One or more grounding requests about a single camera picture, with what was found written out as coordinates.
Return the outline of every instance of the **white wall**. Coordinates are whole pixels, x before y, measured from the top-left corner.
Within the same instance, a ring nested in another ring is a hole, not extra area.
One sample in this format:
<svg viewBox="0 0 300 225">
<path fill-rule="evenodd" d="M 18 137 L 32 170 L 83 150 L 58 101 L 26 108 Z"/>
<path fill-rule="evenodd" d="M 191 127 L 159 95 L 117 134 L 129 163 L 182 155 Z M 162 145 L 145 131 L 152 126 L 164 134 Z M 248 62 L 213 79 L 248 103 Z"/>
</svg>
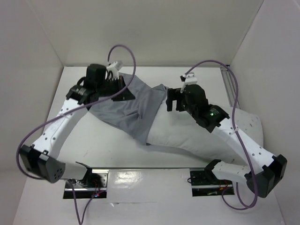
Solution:
<svg viewBox="0 0 300 225">
<path fill-rule="evenodd" d="M 285 222 L 300 221 L 300 0 L 265 0 L 232 62 L 240 106 L 262 119 L 266 149 L 283 154 L 276 188 Z"/>
<path fill-rule="evenodd" d="M 141 65 L 230 63 L 263 0 L 29 0 L 66 65 L 126 44 Z M 132 64 L 125 51 L 114 58 Z"/>
<path fill-rule="evenodd" d="M 18 171 L 0 172 L 0 218 L 2 225 L 13 224 L 26 177 Z"/>
<path fill-rule="evenodd" d="M 45 121 L 61 71 L 62 64 L 26 1 L 1 1 L 0 171 L 16 169 L 18 143 Z"/>
</svg>

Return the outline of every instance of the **black joint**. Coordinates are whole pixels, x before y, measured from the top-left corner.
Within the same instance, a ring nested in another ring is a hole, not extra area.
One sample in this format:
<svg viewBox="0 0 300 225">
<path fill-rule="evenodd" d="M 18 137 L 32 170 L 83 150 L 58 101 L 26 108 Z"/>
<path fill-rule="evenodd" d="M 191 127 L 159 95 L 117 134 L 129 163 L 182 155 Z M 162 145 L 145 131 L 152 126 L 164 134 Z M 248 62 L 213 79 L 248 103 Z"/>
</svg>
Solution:
<svg viewBox="0 0 300 225">
<path fill-rule="evenodd" d="M 118 80 L 106 79 L 106 67 L 99 64 L 90 64 L 86 70 L 86 76 L 79 79 L 67 94 L 67 99 L 74 99 L 78 104 L 95 102 L 99 97 L 116 94 L 125 87 L 123 76 Z M 112 98 L 113 101 L 133 100 L 135 96 L 126 88 L 121 94 Z"/>
<path fill-rule="evenodd" d="M 269 166 L 263 166 L 263 171 L 256 174 L 258 185 L 258 196 L 265 198 L 273 190 L 273 188 L 282 180 L 287 160 L 284 156 L 272 157 L 274 161 Z M 245 175 L 248 188 L 254 193 L 253 176 L 250 173 Z"/>
<path fill-rule="evenodd" d="M 182 105 L 182 100 L 184 98 L 184 95 L 180 92 L 181 88 L 169 88 L 167 90 L 167 100 L 166 100 L 166 105 L 167 105 L 167 111 L 170 112 L 173 109 L 173 101 L 176 101 L 176 110 L 179 112 L 184 111 L 184 107 Z"/>
<path fill-rule="evenodd" d="M 221 160 L 219 160 L 219 159 L 214 159 L 214 160 L 212 160 L 212 161 L 205 167 L 205 169 L 204 169 L 205 176 L 206 176 L 207 180 L 208 180 L 210 183 L 212 183 L 212 184 L 214 184 L 214 183 L 216 182 L 216 180 L 218 180 L 218 179 L 216 178 L 216 176 L 213 174 L 212 170 L 215 168 L 215 166 L 216 166 L 219 162 L 221 162 Z"/>
<path fill-rule="evenodd" d="M 50 183 L 57 182 L 65 171 L 65 163 L 43 154 L 32 146 L 23 145 L 20 149 L 20 156 L 28 171 Z"/>
</svg>

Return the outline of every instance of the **cable connector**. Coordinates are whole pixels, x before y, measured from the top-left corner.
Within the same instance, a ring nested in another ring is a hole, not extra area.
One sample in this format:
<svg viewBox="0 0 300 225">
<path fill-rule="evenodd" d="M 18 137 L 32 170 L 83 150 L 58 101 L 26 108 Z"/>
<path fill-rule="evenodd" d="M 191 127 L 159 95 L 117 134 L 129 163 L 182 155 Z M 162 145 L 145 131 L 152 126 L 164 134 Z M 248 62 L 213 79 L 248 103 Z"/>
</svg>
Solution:
<svg viewBox="0 0 300 225">
<path fill-rule="evenodd" d="M 122 61 L 115 61 L 109 66 L 106 67 L 107 74 L 106 79 L 110 80 L 118 80 L 119 79 L 119 70 L 122 68 Z"/>
</svg>

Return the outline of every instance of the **gray cloth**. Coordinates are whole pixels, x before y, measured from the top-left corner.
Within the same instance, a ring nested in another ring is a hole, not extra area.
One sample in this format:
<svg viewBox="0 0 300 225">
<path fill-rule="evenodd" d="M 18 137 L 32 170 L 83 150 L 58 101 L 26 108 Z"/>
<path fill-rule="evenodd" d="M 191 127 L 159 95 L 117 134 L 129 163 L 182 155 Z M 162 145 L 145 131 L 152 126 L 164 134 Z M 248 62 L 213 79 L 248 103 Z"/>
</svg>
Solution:
<svg viewBox="0 0 300 225">
<path fill-rule="evenodd" d="M 132 75 L 122 74 L 124 82 L 128 83 Z M 113 102 L 108 100 L 93 105 L 90 112 L 98 119 L 119 128 L 134 139 L 146 144 L 152 123 L 165 99 L 167 90 L 164 85 L 149 87 L 137 76 L 128 89 L 135 96 L 135 100 Z"/>
</svg>

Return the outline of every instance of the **white clip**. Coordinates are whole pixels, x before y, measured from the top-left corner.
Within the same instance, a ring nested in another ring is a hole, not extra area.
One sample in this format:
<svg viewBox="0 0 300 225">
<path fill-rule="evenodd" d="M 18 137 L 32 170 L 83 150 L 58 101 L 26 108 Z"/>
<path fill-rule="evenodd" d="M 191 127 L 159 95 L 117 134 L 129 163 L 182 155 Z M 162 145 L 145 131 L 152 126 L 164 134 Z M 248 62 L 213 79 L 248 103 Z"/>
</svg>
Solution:
<svg viewBox="0 0 300 225">
<path fill-rule="evenodd" d="M 237 127 L 231 132 L 230 136 L 231 136 L 231 135 L 234 135 L 236 132 L 238 132 L 239 129 L 240 129 L 240 128 L 237 126 Z"/>
<path fill-rule="evenodd" d="M 65 115 L 65 114 L 63 114 L 63 113 L 59 113 L 58 115 L 61 116 L 61 119 L 62 119 L 62 118 L 69 119 L 69 118 L 67 117 L 68 115 Z"/>
<path fill-rule="evenodd" d="M 123 63 L 122 61 L 115 61 L 111 65 L 106 67 L 107 72 L 112 73 L 112 80 L 119 79 L 119 70 L 122 68 Z"/>
<path fill-rule="evenodd" d="M 197 84 L 197 77 L 195 76 L 194 73 L 189 73 L 187 75 L 183 75 L 183 77 L 185 78 L 185 81 L 184 81 L 183 86 L 180 90 L 180 93 L 183 93 L 183 90 L 187 85 Z"/>
</svg>

